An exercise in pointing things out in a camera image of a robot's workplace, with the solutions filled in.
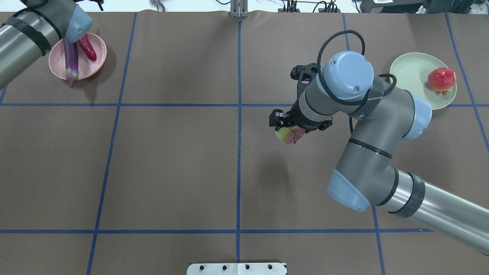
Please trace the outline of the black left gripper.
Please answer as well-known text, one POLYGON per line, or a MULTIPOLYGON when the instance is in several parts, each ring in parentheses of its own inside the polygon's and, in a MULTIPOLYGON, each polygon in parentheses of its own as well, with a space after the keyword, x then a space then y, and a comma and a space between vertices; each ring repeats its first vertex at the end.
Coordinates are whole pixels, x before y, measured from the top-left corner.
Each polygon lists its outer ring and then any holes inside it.
POLYGON ((104 11, 104 0, 75 0, 82 8, 88 8, 89 11, 104 11))

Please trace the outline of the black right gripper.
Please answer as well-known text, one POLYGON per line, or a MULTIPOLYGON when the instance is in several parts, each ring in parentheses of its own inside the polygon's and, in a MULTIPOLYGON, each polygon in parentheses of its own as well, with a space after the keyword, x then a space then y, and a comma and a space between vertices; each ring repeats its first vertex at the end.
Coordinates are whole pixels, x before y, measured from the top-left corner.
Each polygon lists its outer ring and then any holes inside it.
POLYGON ((304 129, 305 132, 311 132, 315 130, 324 131, 332 126, 331 116, 320 118, 319 121, 313 121, 307 118, 300 109, 300 98, 301 96, 305 98, 304 94, 307 86, 314 80, 316 75, 316 63, 297 65, 292 68, 290 77, 297 81, 296 101, 292 105, 292 108, 287 112, 275 108, 269 115, 269 127, 273 127, 274 130, 278 132, 282 128, 298 126, 301 129, 304 129))

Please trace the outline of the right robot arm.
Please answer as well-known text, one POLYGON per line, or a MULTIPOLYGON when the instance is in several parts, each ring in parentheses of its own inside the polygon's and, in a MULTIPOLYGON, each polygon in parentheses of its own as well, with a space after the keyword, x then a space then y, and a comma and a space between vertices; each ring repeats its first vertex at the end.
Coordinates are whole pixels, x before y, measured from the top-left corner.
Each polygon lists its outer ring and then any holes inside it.
POLYGON ((488 255, 488 210, 390 165, 402 140, 412 140, 428 127, 431 106, 412 92, 374 75, 358 52, 340 52, 324 65, 311 64, 295 80, 297 100, 284 112, 274 109, 275 131, 291 126, 305 133, 325 130, 332 115, 343 112, 357 120, 329 181, 330 197, 365 211, 369 205, 423 223, 488 255))

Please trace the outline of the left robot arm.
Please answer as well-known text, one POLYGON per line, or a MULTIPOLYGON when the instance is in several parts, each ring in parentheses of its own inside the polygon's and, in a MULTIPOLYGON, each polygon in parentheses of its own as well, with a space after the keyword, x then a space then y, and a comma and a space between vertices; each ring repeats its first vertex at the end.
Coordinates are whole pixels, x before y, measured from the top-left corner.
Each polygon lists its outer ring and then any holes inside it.
POLYGON ((77 0, 24 0, 0 29, 0 86, 6 87, 61 40, 75 42, 92 26, 77 0))

